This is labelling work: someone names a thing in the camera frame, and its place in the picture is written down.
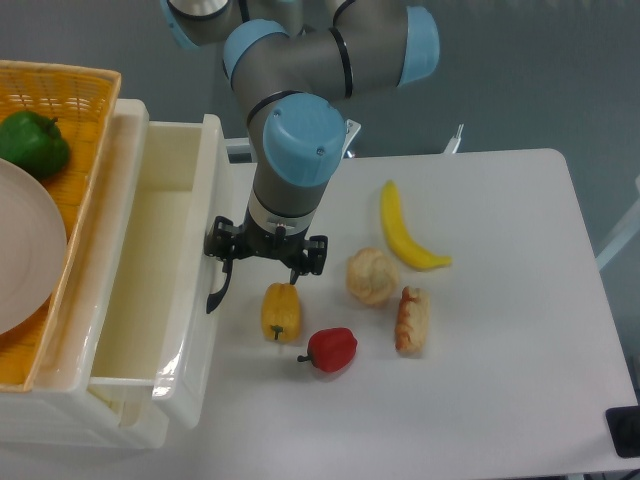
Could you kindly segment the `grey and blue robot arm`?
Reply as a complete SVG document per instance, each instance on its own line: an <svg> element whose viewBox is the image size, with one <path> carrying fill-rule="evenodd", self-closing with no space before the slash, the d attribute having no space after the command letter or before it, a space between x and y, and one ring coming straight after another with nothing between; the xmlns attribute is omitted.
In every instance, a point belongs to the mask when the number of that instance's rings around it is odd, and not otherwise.
<svg viewBox="0 0 640 480"><path fill-rule="evenodd" d="M330 27L306 32L298 1L165 1L176 41L221 43L225 76L257 164L245 218L217 217L204 252L282 262L293 277L322 272L328 241L309 227L348 144L334 102L430 76L440 56L433 15L399 1L331 1Z"/></svg>

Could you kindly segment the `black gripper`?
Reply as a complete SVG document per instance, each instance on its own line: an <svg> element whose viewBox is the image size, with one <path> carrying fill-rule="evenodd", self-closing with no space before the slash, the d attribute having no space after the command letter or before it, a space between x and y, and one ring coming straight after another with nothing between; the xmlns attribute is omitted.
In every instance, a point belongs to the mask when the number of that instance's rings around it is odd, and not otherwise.
<svg viewBox="0 0 640 480"><path fill-rule="evenodd" d="M264 230L249 211L240 226L224 216L216 216L205 236L203 251L206 256L220 260L225 273L232 271L235 260L249 257L278 260L290 269L289 283L295 285L300 276L321 275L327 259L328 237L306 238L308 230L306 227L294 234L278 235Z"/></svg>

